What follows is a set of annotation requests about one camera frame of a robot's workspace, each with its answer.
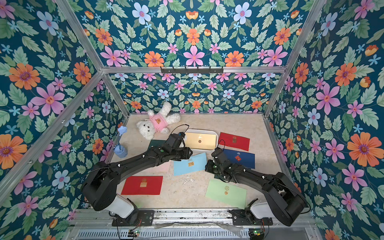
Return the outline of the yellow envelope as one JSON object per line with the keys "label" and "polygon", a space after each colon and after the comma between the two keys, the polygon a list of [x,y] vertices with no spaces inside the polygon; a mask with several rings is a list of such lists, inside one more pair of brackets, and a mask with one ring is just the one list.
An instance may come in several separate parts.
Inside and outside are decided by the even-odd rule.
{"label": "yellow envelope", "polygon": [[216,146],[216,134],[186,133],[185,143],[191,149],[213,150]]}

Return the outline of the light blue envelope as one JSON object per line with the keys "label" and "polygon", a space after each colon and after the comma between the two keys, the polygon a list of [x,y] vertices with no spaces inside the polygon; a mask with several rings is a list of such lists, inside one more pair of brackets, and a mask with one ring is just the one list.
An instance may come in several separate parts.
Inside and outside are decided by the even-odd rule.
{"label": "light blue envelope", "polygon": [[174,162],[174,176],[204,171],[207,164],[206,153],[191,156],[188,160]]}

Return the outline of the white plastic storage box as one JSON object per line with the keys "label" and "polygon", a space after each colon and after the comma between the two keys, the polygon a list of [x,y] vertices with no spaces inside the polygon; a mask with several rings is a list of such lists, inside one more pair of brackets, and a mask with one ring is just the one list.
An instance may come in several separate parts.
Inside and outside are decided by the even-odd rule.
{"label": "white plastic storage box", "polygon": [[187,130],[186,133],[216,134],[217,135],[216,146],[218,144],[218,138],[219,137],[218,137],[218,134],[216,132],[214,132],[214,131],[190,129],[190,130]]}

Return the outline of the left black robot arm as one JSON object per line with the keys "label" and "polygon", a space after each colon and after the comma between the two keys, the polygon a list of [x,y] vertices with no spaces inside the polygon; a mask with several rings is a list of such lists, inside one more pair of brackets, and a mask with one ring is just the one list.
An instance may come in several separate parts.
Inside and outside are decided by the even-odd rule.
{"label": "left black robot arm", "polygon": [[95,211],[109,210],[122,202],[125,207],[131,202],[120,197],[118,185],[127,178],[149,168],[169,161],[189,159],[193,151],[186,147],[186,134],[170,134],[162,146],[150,147],[146,152],[120,162],[98,163],[87,175],[81,192]]}

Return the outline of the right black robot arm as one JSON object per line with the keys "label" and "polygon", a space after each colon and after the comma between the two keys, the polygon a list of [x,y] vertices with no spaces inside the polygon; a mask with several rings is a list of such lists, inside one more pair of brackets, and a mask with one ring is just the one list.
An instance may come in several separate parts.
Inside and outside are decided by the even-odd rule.
{"label": "right black robot arm", "polygon": [[310,207],[305,197],[292,181],[283,173],[263,174],[243,165],[232,163],[217,147],[211,154],[212,160],[206,165],[206,172],[218,177],[225,183],[243,184],[262,193],[265,204],[253,201],[249,207],[257,219],[275,217],[280,223],[290,227],[306,207]]}

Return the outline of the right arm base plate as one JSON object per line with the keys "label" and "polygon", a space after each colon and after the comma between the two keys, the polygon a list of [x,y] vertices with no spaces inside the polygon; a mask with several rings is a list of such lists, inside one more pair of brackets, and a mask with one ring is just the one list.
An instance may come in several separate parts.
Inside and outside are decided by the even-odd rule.
{"label": "right arm base plate", "polygon": [[272,218],[256,218],[251,211],[233,209],[229,210],[234,226],[272,226]]}

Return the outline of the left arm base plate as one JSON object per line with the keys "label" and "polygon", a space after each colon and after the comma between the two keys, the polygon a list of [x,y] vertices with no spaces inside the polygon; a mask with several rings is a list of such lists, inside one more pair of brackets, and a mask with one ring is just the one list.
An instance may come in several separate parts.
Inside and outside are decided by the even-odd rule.
{"label": "left arm base plate", "polygon": [[128,217],[121,218],[115,215],[112,222],[113,227],[148,227],[154,220],[155,211],[153,210],[134,210]]}

